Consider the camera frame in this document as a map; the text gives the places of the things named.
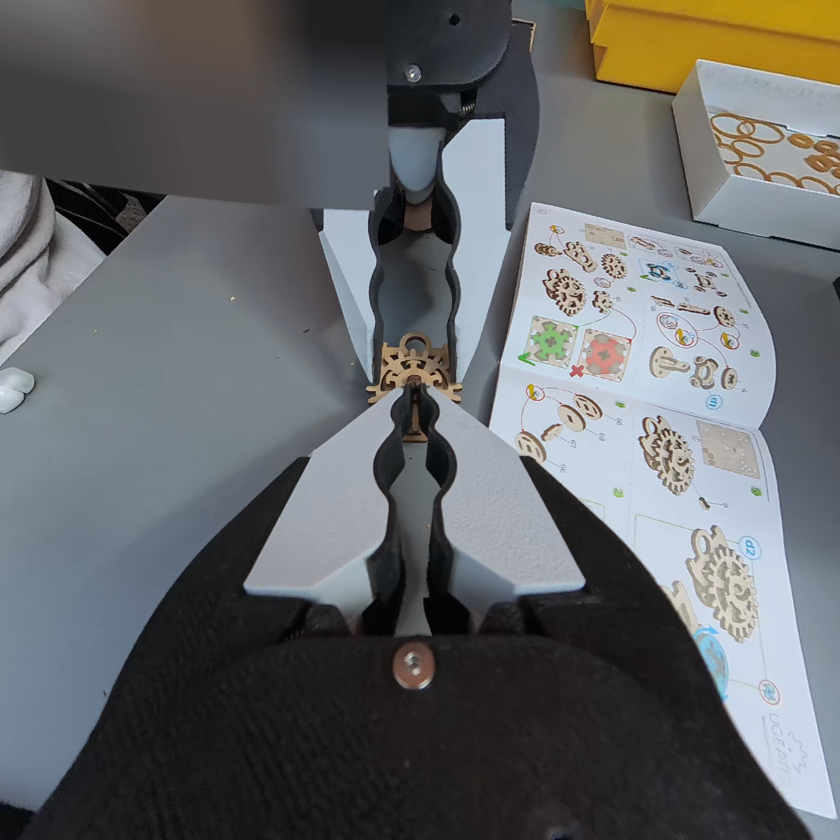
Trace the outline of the white wired earphones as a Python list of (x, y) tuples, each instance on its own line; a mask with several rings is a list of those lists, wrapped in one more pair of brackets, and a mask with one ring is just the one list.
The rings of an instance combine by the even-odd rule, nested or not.
[(34, 376), (14, 367), (1, 370), (0, 380), (0, 414), (10, 413), (19, 407), (25, 396), (35, 388)]

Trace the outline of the illustrated instruction booklet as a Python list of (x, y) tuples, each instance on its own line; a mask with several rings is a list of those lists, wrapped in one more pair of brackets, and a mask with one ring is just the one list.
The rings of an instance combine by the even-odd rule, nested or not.
[(725, 250), (531, 205), (490, 428), (635, 552), (763, 770), (835, 818), (759, 432), (775, 373)]

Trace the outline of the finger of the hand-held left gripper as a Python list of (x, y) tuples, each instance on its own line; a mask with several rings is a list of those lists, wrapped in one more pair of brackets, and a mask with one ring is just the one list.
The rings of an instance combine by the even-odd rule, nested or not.
[(444, 147), (443, 179), (459, 215), (453, 268), (457, 371), (466, 371), (484, 328), (510, 232), (506, 227), (505, 122), (471, 120)]
[(322, 213), (322, 250), (353, 347), (370, 382), (378, 381), (384, 329), (379, 307), (384, 270), (378, 234), (394, 194), (393, 185), (380, 190), (370, 212), (326, 208)]

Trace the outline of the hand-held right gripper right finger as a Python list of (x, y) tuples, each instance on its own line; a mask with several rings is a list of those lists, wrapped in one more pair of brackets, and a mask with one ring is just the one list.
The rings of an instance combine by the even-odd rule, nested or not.
[(424, 610), (433, 634), (522, 595), (575, 592), (585, 578), (521, 458), (436, 390), (420, 389), (434, 499)]

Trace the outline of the white cardboard box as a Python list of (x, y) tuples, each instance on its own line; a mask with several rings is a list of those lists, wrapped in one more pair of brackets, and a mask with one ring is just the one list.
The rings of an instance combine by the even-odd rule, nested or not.
[(673, 101), (694, 218), (839, 247), (839, 88), (699, 59)]

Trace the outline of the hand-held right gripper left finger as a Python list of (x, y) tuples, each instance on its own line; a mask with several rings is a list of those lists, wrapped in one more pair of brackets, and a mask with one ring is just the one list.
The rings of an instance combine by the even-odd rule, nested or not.
[(333, 605), (369, 635), (393, 635), (405, 566), (391, 488), (403, 471), (407, 389), (315, 449), (245, 590)]

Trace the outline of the black patterned cloth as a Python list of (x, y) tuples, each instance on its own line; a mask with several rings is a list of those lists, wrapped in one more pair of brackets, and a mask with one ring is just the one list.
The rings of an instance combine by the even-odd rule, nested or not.
[(104, 185), (46, 181), (56, 211), (109, 255), (165, 198), (164, 194)]

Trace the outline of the wooden gear assembly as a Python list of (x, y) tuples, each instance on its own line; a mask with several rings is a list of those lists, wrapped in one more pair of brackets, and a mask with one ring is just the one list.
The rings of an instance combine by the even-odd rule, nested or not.
[(463, 386), (455, 382), (450, 372), (448, 345), (435, 348), (425, 333), (414, 331), (404, 334), (396, 346), (382, 345), (379, 379), (366, 388), (368, 403), (378, 403), (413, 377), (438, 389), (454, 403), (461, 401)]

